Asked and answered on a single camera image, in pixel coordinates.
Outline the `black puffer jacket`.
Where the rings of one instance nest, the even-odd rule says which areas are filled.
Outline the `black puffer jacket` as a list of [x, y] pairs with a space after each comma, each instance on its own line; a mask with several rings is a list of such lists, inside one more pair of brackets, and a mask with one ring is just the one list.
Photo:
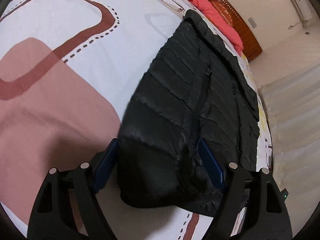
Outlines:
[[255, 171], [259, 138], [256, 92], [238, 59], [202, 17], [188, 10], [131, 97], [118, 134], [117, 180], [132, 207], [176, 205], [214, 216], [214, 187], [197, 145]]

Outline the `beige window curtain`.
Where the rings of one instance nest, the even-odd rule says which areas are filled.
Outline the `beige window curtain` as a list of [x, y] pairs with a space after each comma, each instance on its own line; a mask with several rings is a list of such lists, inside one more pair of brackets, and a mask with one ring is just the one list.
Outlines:
[[260, 89], [272, 138], [273, 176], [296, 235], [319, 203], [319, 65]]

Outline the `patterned white bed sheet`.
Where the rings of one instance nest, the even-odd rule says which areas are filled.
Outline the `patterned white bed sheet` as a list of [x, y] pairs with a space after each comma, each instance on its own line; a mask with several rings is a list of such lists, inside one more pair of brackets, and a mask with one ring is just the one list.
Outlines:
[[25, 238], [51, 168], [66, 171], [107, 148], [131, 95], [187, 10], [188, 0], [8, 0], [1, 12], [1, 208]]

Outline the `coral red pillow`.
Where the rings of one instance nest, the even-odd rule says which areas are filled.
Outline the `coral red pillow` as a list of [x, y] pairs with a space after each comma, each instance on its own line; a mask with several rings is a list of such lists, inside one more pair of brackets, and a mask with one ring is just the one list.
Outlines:
[[219, 7], [213, 5], [212, 2], [208, 0], [188, 0], [192, 5], [194, 5], [200, 12], [215, 25], [219, 31], [229, 39], [233, 45], [236, 52], [241, 56], [244, 49], [243, 42], [233, 28], [233, 26], [228, 21], [228, 18], [222, 13]]

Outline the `orange patterned cushion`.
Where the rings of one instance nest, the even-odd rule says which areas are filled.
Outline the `orange patterned cushion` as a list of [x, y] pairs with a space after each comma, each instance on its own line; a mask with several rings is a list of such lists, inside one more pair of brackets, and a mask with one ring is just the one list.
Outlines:
[[233, 18], [227, 7], [219, 1], [212, 1], [212, 5], [218, 11], [221, 17], [225, 20], [225, 22], [232, 27]]

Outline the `brown wooden headboard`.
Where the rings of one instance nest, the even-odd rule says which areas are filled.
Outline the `brown wooden headboard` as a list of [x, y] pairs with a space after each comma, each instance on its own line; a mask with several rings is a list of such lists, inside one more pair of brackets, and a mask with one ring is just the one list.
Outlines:
[[236, 9], [227, 0], [208, 0], [212, 5], [218, 9], [221, 14], [227, 19], [227, 22], [237, 31], [243, 45], [243, 53], [247, 57], [248, 62], [254, 60], [259, 56], [263, 50], [252, 33], [249, 26], [244, 19], [236, 11]]

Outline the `grey wall switch panel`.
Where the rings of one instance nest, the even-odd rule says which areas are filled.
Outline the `grey wall switch panel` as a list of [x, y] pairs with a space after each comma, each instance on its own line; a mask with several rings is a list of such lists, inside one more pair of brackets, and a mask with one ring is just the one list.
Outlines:
[[257, 24], [256, 24], [255, 20], [253, 20], [252, 17], [250, 17], [248, 19], [248, 22], [250, 23], [250, 25], [252, 26], [253, 29], [257, 27]]

